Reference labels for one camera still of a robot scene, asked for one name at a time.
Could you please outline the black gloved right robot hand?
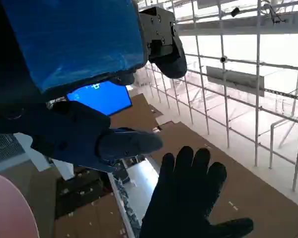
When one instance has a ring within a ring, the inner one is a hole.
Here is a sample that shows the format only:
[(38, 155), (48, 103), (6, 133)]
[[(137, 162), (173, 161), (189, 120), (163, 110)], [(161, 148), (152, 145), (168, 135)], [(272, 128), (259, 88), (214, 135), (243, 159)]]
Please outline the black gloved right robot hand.
[(194, 152), (189, 146), (163, 156), (141, 238), (243, 238), (253, 231), (250, 218), (209, 222), (227, 177), (225, 166), (210, 158), (207, 148)]

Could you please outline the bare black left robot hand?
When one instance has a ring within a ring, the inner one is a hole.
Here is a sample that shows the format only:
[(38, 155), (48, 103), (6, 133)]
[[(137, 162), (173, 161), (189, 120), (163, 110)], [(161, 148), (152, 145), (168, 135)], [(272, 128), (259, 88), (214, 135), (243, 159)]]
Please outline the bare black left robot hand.
[[(148, 62), (171, 79), (187, 72), (171, 11), (133, 0), (0, 0), (0, 133), (28, 135), (45, 156), (103, 172), (159, 150), (156, 134), (113, 128), (104, 112), (122, 102), (105, 83), (131, 85)], [(60, 101), (95, 84), (99, 109)]]

